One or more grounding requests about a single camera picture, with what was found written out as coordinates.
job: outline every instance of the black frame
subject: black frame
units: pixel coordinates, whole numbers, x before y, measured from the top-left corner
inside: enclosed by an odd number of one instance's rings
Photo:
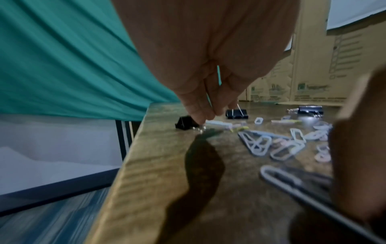
[[[116,120],[119,147],[122,161],[126,156],[126,146],[123,135],[122,121]],[[126,135],[129,147],[132,144],[129,122],[125,121]],[[70,180],[64,180],[40,187],[0,195],[0,217],[47,203],[63,200],[69,197],[99,190],[112,185],[118,168],[96,174],[89,174]]]

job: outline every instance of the floor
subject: floor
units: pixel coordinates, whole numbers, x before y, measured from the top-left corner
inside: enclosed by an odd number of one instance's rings
[[[1,243],[83,243],[108,191],[109,187],[0,217]]]

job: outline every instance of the table surface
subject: table surface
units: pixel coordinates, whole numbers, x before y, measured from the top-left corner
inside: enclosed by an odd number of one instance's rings
[[[294,106],[240,103],[250,129],[290,136],[311,123],[279,125]],[[338,108],[325,107],[332,122]],[[281,165],[249,153],[237,133],[175,129],[181,104],[152,104],[88,237],[87,244],[125,243],[363,243],[259,177],[262,165]],[[255,125],[263,117],[262,125]],[[285,162],[331,175],[315,161],[316,142]]]

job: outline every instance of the white wall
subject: white wall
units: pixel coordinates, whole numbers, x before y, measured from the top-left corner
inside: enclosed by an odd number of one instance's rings
[[[0,115],[0,195],[121,165],[114,120]]]

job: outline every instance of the green cloth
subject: green cloth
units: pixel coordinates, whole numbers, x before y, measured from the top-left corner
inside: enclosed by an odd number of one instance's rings
[[[139,121],[178,101],[109,0],[3,0],[0,49],[0,113]]]

